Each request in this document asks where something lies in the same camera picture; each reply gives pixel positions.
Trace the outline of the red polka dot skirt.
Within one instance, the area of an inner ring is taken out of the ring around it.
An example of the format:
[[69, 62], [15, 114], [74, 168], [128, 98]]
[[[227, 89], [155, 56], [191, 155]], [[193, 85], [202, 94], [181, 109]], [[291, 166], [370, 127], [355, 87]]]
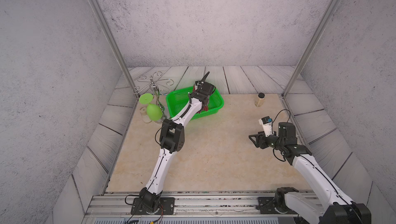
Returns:
[[204, 106], [204, 107], [200, 110], [200, 112], [206, 112], [206, 111], [208, 111], [208, 106], [207, 106], [207, 105]]

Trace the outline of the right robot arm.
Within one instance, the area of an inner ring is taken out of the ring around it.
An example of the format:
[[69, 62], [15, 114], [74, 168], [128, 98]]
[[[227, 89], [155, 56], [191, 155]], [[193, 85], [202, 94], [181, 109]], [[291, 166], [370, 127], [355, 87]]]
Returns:
[[306, 180], [322, 207], [311, 203], [293, 187], [281, 187], [270, 201], [280, 214], [297, 213], [309, 224], [370, 224], [372, 215], [363, 203], [357, 203], [344, 193], [319, 166], [312, 152], [298, 144], [296, 127], [289, 122], [278, 124], [273, 131], [273, 120], [259, 120], [263, 130], [249, 139], [260, 149], [272, 148], [282, 155], [281, 162], [288, 162]]

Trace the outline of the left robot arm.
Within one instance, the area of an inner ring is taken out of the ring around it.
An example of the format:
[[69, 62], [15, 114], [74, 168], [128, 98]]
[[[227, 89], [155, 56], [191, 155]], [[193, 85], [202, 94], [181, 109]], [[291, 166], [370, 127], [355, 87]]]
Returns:
[[148, 183], [138, 197], [139, 207], [146, 212], [154, 213], [159, 208], [171, 162], [185, 142], [185, 127], [196, 113], [202, 112], [208, 106], [209, 98], [216, 90], [214, 85], [206, 82], [209, 74], [207, 72], [200, 81], [196, 81], [193, 92], [188, 94], [185, 107], [173, 118], [163, 121], [159, 136], [159, 157]]

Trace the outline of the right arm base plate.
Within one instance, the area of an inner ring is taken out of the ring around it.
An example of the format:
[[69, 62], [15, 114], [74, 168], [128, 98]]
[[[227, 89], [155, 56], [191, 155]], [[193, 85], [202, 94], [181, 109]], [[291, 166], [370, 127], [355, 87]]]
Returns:
[[287, 207], [284, 202], [276, 200], [274, 197], [258, 197], [257, 200], [258, 204], [256, 206], [256, 209], [259, 210], [260, 214], [297, 215], [297, 212]]

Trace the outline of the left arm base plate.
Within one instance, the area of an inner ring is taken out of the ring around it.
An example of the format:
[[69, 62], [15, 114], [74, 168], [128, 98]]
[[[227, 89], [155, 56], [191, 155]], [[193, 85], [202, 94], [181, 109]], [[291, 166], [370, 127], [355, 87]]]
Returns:
[[135, 198], [132, 203], [132, 215], [173, 215], [175, 198], [160, 198], [159, 206], [155, 210], [149, 210], [141, 203], [141, 199]]

